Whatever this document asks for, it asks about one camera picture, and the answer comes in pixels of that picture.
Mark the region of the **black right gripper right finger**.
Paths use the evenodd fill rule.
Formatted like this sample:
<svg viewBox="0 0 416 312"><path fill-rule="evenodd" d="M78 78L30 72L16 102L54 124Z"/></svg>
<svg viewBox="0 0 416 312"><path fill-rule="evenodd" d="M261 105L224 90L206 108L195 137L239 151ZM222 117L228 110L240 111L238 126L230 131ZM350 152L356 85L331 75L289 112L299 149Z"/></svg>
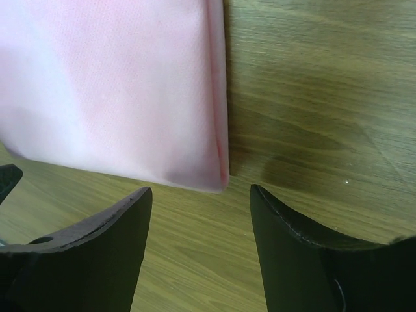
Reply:
<svg viewBox="0 0 416 312"><path fill-rule="evenodd" d="M415 238L378 244L330 229L260 185L250 211L269 311L414 311Z"/></svg>

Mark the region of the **light pink t-shirt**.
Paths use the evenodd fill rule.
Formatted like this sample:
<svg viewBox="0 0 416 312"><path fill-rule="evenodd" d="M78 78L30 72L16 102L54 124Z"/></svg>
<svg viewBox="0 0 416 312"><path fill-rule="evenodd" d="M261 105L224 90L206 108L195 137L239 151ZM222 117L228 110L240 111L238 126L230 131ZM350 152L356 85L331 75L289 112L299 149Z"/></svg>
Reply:
<svg viewBox="0 0 416 312"><path fill-rule="evenodd" d="M69 168L221 192L221 1L2 1L1 142Z"/></svg>

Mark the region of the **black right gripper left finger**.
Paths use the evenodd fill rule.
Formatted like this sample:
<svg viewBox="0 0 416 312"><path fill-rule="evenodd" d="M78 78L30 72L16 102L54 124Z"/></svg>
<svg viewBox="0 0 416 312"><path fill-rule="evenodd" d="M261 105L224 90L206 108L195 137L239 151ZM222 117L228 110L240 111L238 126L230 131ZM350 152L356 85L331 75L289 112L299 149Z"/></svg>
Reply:
<svg viewBox="0 0 416 312"><path fill-rule="evenodd" d="M152 210L143 187L28 244L1 248L2 311L130 311Z"/></svg>

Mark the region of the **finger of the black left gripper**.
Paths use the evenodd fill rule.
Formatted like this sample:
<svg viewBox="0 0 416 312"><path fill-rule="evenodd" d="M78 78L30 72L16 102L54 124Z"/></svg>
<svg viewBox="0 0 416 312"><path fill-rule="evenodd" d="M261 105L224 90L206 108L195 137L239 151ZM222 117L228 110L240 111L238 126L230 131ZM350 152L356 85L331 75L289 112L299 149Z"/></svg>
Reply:
<svg viewBox="0 0 416 312"><path fill-rule="evenodd" d="M23 171L14 164L0 166L0 204L23 177Z"/></svg>

